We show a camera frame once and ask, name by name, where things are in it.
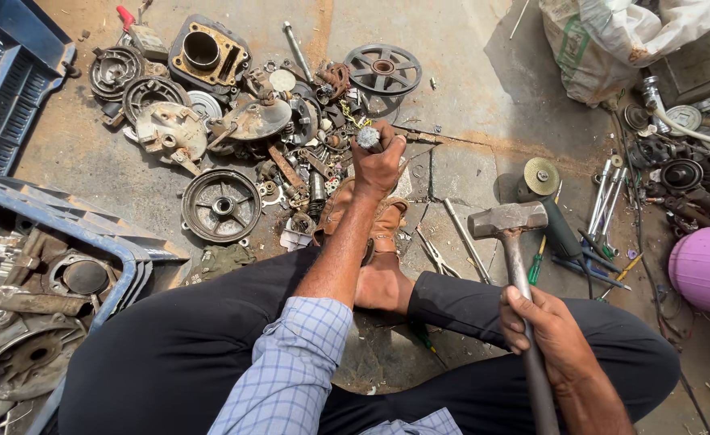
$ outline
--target stone floor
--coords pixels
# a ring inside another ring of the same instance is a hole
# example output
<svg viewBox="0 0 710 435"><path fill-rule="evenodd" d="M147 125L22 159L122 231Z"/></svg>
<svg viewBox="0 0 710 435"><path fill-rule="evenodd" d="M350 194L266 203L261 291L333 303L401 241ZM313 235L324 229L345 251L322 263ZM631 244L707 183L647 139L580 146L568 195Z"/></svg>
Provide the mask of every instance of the stone floor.
<svg viewBox="0 0 710 435"><path fill-rule="evenodd" d="M119 3L130 11L139 4ZM89 39L76 42L76 65L84 71L93 59L91 48L112 46L120 35L115 2L39 0L39 4L74 39L82 29L91 32ZM402 268L410 277L433 270L415 237L415 227L421 222L423 232L448 263L464 278L477 280L476 269L467 261L469 254L439 200L448 197L462 219L512 202L524 163L541 156L554 162L562 174L559 204L571 228L585 226L595 191L590 177L605 155L619 146L608 113L565 96L537 2L527 7L514 39L508 39L522 5L522 0L513 5L508 0L460 0L453 6L430 0L201 0L186 4L156 0L143 19L169 44L186 16L206 15L241 35L257 63L292 57L281 28L285 20L292 23L311 66L329 58L342 60L351 49L369 43L401 46L416 55L423 65L422 84L398 107L395 102L385 104L381 115L396 125L428 133L441 125L441 134L448 139L438 146L410 143L407 148L412 187L408 199L413 204L409 225L399 241ZM430 77L438 83L436 90L429 85ZM180 228L177 194L190 180L186 171L156 162L120 131L106 129L99 115L86 74L66 81L41 112L14 176L61 187L185 246L196 257L204 243ZM249 176L254 174L245 163L228 163ZM637 247L631 225L634 214L625 207L617 210L612 243L626 252ZM664 226L662 210L650 207L644 215L649 264L657 270L658 284L667 293L665 310L671 312L677 308L677 298L664 271L674 240ZM284 251L278 244L278 226L286 217L278 208L269 208L251 234L251 245L260 259ZM525 234L526 258L537 252L540 237L537 232ZM479 241L476 249L495 281L505 283L499 244ZM626 260L617 263L623 266ZM652 292L641 266L627 282L633 290L614 290L610 302L655 329ZM581 276L550 260L543 262L538 286L557 296L585 297L587 293ZM596 294L604 288L595 284ZM710 323L688 306L681 308L673 322L690 331L680 344L683 369L710 422L710 391L704 385L710 382ZM356 326L334 379L342 387L362 393L399 391L444 370L399 320L358 313ZM504 352L449 331L430 335L450 369ZM689 397L678 385L636 428L639 433L683 433L683 425L693 433L702 429Z"/></svg>

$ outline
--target hand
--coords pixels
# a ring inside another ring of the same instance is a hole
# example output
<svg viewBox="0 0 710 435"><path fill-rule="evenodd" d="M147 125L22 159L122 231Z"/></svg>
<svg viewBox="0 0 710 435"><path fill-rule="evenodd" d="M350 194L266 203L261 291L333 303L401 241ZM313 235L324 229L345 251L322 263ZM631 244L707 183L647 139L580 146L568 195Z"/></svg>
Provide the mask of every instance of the hand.
<svg viewBox="0 0 710 435"><path fill-rule="evenodd" d="M352 138L353 162L355 164L356 197L366 197L379 202L386 197L399 179L401 155L406 150L406 137L396 136L392 125L387 121L377 121L372 125L379 131L384 152L372 154L360 148Z"/></svg>
<svg viewBox="0 0 710 435"><path fill-rule="evenodd" d="M524 335L524 317L532 323L535 342L545 358L548 380L558 394L563 387L572 389L577 382L604 374L565 303L530 287L532 302L514 286L504 287L500 295L500 329L511 351L521 354L530 348Z"/></svg>

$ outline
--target bare foot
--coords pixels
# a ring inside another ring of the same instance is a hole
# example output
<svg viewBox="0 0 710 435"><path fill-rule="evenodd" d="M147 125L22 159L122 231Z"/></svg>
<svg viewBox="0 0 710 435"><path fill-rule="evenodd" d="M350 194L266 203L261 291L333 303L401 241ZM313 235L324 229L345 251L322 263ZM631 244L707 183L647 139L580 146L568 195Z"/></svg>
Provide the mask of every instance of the bare foot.
<svg viewBox="0 0 710 435"><path fill-rule="evenodd" d="M414 281L399 269L394 252L379 252L368 265L360 268L355 305L406 314Z"/></svg>

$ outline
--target black trousers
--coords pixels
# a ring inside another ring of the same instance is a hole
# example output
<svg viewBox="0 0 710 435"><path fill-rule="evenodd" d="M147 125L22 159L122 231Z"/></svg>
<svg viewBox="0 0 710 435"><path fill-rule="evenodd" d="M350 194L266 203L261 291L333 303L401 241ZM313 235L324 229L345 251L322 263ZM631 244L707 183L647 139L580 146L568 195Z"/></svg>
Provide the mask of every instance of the black trousers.
<svg viewBox="0 0 710 435"><path fill-rule="evenodd" d="M206 433L250 367L253 343L319 253L291 252L118 313L70 361L60 433ZM499 287L424 272L408 315L506 348L497 326L499 298ZM675 387L677 353L626 311L593 300L565 303L632 421L640 420ZM463 433L534 433L521 357L514 354L382 396L334 386L320 433L354 435L385 420L413 422L444 406Z"/></svg>

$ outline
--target green cloth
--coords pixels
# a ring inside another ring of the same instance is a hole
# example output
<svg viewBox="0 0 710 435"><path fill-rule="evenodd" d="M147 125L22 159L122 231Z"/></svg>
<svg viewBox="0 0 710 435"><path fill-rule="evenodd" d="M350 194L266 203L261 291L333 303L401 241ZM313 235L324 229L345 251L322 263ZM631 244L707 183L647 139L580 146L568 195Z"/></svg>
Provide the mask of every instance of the green cloth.
<svg viewBox="0 0 710 435"><path fill-rule="evenodd" d="M198 282L212 280L224 273L237 270L254 262L256 262L256 257L253 252L238 243L228 246L205 246L201 261L191 268L191 272L186 276L183 285L189 286Z"/></svg>

